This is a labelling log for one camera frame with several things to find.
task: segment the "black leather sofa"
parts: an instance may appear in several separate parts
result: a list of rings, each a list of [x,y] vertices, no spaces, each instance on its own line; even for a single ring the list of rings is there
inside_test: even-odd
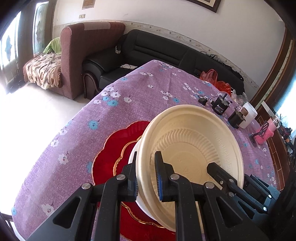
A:
[[[156,59],[175,66],[196,77],[202,71],[215,69],[218,80],[231,85],[237,94],[244,92],[241,75],[229,66],[220,64],[209,56],[176,41],[137,29],[123,35],[115,48],[105,49],[89,55],[83,62],[85,97],[93,97],[94,88],[98,92],[132,70],[122,68],[123,64],[142,66]]]

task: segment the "window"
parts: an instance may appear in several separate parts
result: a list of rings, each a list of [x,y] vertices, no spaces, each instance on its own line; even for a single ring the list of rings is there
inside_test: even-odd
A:
[[[7,66],[11,61],[17,59],[18,49],[17,49],[17,32],[20,21],[19,12],[14,20],[11,22],[6,32],[4,33],[2,39],[0,40],[0,65],[1,68]]]
[[[295,97],[296,97],[296,71],[283,97],[280,99],[280,101],[276,104],[274,108],[277,114],[281,116],[283,125],[285,127],[290,127],[293,129],[291,133],[292,140],[296,136]]]
[[[48,2],[41,2],[36,4],[34,23],[33,23],[33,54],[34,57],[43,52],[44,46],[44,32],[45,32],[45,18]]]

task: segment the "picture frame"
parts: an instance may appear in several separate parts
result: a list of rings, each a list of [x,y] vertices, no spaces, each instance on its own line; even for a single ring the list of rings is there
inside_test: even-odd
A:
[[[221,0],[187,0],[200,6],[203,6],[213,12],[217,12]]]
[[[82,9],[93,8],[96,0],[83,0]]]

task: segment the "patterned blanket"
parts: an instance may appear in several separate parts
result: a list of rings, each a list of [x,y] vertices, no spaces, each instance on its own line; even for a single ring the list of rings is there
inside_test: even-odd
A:
[[[12,209],[18,232],[27,239],[80,185],[92,183],[93,160],[112,133],[136,121],[151,121],[175,105],[197,105],[213,112],[209,103],[198,102],[198,95],[210,98],[218,92],[212,84],[156,60],[107,86],[55,136],[27,176]],[[233,128],[227,118],[234,107],[230,104],[218,117],[240,147],[244,173],[276,186],[267,143],[254,147],[249,140],[260,125],[254,120],[246,129]]]
[[[42,89],[62,87],[60,54],[40,54],[24,65],[23,72],[25,82],[36,83]]]

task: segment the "metal screw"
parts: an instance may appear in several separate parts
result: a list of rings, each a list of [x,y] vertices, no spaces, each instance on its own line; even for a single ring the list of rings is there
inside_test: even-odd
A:
[[[179,178],[180,178],[180,176],[178,175],[178,174],[172,174],[171,176],[170,176],[170,178],[172,179],[172,180],[178,180]]]
[[[121,180],[124,180],[126,178],[126,176],[124,174],[119,174],[117,175],[116,179],[121,181]]]
[[[213,188],[215,187],[215,184],[212,183],[212,182],[207,182],[207,183],[205,184],[205,187],[208,188],[208,189],[213,189]]]
[[[89,189],[90,187],[91,187],[91,184],[90,183],[84,183],[84,184],[82,184],[82,189]]]

